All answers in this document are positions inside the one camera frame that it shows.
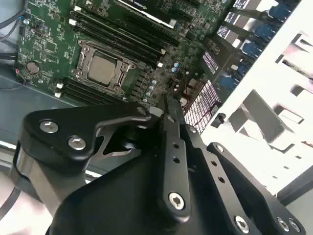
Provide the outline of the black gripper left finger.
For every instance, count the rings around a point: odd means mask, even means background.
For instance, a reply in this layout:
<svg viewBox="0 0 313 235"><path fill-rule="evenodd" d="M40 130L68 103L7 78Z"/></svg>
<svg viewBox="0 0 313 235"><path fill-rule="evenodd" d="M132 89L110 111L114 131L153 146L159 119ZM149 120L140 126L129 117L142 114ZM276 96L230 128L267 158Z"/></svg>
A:
<svg viewBox="0 0 313 235"><path fill-rule="evenodd" d="M13 167L54 217L77 190L146 152L165 131L180 133L165 100L161 114L138 103L35 111L25 116Z"/></svg>

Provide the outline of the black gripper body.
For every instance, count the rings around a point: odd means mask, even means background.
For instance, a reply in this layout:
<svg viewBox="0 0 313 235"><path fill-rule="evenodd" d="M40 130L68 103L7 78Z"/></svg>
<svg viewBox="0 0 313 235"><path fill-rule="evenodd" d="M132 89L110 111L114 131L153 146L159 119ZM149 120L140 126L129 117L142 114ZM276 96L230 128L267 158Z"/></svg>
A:
<svg viewBox="0 0 313 235"><path fill-rule="evenodd" d="M181 133L165 131L160 144L72 193L50 234L214 235Z"/></svg>

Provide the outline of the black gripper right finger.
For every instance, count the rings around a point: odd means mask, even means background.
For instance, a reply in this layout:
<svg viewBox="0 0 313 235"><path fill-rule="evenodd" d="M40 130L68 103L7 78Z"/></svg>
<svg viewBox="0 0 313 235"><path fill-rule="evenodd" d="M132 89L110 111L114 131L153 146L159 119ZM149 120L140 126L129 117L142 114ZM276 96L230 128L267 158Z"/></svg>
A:
<svg viewBox="0 0 313 235"><path fill-rule="evenodd" d="M171 99L187 160L195 165L197 192L215 235L304 235L300 221L220 143L205 145L186 124L180 102Z"/></svg>

